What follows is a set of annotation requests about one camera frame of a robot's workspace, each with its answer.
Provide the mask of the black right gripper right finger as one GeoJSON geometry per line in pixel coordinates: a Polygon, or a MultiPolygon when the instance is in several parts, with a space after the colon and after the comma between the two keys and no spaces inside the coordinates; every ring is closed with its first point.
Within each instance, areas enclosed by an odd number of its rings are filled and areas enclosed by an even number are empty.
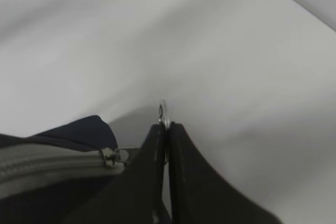
{"type": "Polygon", "coordinates": [[[173,223],[280,223],[211,167],[181,124],[169,128],[173,223]]]}

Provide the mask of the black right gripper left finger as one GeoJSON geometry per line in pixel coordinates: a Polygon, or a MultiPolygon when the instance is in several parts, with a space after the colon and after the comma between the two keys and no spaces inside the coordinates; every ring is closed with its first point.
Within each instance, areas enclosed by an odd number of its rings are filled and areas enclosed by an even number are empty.
{"type": "Polygon", "coordinates": [[[64,223],[165,223],[162,202],[165,126],[155,124],[135,159],[64,223]]]}

